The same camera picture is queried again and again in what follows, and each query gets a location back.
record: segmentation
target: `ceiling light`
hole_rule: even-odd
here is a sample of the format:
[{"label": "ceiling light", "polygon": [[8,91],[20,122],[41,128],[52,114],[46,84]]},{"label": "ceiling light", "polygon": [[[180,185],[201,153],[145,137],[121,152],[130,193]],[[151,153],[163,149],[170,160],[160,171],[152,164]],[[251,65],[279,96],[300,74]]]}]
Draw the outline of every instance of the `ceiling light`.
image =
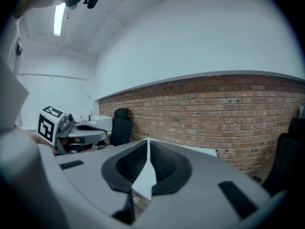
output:
[{"label": "ceiling light", "polygon": [[62,19],[65,13],[66,5],[64,3],[56,6],[54,17],[54,36],[61,36]]}]

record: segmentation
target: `gray surface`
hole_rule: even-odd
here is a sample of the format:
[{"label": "gray surface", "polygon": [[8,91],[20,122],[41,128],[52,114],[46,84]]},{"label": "gray surface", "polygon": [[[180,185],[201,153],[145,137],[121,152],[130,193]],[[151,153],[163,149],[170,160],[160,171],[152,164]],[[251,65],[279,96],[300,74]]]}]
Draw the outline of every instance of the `gray surface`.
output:
[{"label": "gray surface", "polygon": [[211,155],[161,143],[190,159],[193,173],[186,185],[172,195],[154,196],[151,204],[134,223],[146,229],[221,229],[239,222],[217,184],[231,180],[258,207],[270,199],[255,181]]},{"label": "gray surface", "polygon": [[[0,134],[0,147],[1,179],[18,194],[27,211],[44,228],[67,228],[65,214],[46,178],[37,144],[30,136],[14,130]],[[49,147],[44,148],[53,155]]]},{"label": "gray surface", "polygon": [[248,216],[238,224],[231,226],[228,229],[256,229],[260,226],[280,205],[285,198],[287,190],[283,190],[274,195],[264,206],[257,210],[252,215]]},{"label": "gray surface", "polygon": [[59,164],[81,160],[84,163],[83,165],[65,169],[64,174],[85,198],[105,213],[112,215],[123,209],[127,195],[113,191],[108,186],[102,177],[102,165],[111,156],[138,143],[140,141],[93,152],[57,156],[56,159]]},{"label": "gray surface", "polygon": [[85,138],[85,143],[81,143],[81,145],[87,145],[87,144],[93,144],[97,143],[99,141],[104,140],[107,137],[107,132],[105,130],[94,130],[94,131],[82,131],[79,130],[77,127],[80,125],[88,125],[92,126],[94,128],[97,128],[96,126],[89,125],[89,124],[79,124],[76,123],[68,133],[68,137],[70,138]]},{"label": "gray surface", "polygon": [[[63,210],[65,221],[68,223],[68,226],[64,227],[50,227],[49,223],[46,228],[130,229],[130,226],[113,219],[76,189],[58,165],[50,148],[39,145],[39,152],[50,187]],[[99,197],[104,199],[105,204],[112,202],[111,198],[103,196],[102,193]]]}]

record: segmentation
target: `black slot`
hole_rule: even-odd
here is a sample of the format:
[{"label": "black slot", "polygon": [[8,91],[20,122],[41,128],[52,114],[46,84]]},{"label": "black slot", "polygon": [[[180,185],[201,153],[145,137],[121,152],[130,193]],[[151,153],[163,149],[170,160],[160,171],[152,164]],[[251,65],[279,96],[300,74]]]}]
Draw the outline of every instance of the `black slot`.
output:
[{"label": "black slot", "polygon": [[241,219],[248,217],[257,210],[257,207],[232,181],[224,181],[219,183],[218,186],[230,201]]},{"label": "black slot", "polygon": [[138,178],[147,161],[147,148],[137,148],[118,160],[117,171],[132,183]]},{"label": "black slot", "polygon": [[100,131],[100,129],[90,125],[78,125],[76,128],[80,131]]},{"label": "black slot", "polygon": [[69,162],[69,163],[60,164],[60,167],[61,167],[62,170],[65,170],[65,169],[80,166],[80,165],[83,165],[83,164],[84,163],[82,161],[76,160],[76,161],[72,161],[72,162]]},{"label": "black slot", "polygon": [[133,209],[133,200],[132,200],[132,192],[128,193],[124,208],[115,212],[112,215],[113,218],[120,220],[128,225],[131,225],[135,221],[134,209]]}]

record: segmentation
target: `white ceiling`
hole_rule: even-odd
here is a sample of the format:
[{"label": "white ceiling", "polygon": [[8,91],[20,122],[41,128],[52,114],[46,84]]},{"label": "white ceiling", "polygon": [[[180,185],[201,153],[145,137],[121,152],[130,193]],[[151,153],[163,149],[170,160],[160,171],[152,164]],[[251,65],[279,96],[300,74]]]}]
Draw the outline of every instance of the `white ceiling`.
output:
[{"label": "white ceiling", "polygon": [[53,35],[55,8],[32,9],[22,19],[30,38],[59,44],[97,59],[107,43],[132,19],[165,0],[99,0],[94,9],[81,2],[67,9],[61,37]]}]

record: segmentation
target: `black office chair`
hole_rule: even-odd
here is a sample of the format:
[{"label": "black office chair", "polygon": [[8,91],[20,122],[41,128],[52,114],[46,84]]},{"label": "black office chair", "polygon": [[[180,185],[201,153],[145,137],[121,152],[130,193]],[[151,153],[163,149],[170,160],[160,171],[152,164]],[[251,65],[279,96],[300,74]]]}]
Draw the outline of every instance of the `black office chair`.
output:
[{"label": "black office chair", "polygon": [[128,110],[129,108],[121,108],[114,112],[112,134],[110,137],[110,143],[113,146],[122,145],[129,141],[129,135],[132,130],[132,119],[127,116]]},{"label": "black office chair", "polygon": [[305,119],[293,118],[288,133],[283,133],[277,141],[275,160],[263,187],[271,195],[286,190],[304,175]]}]

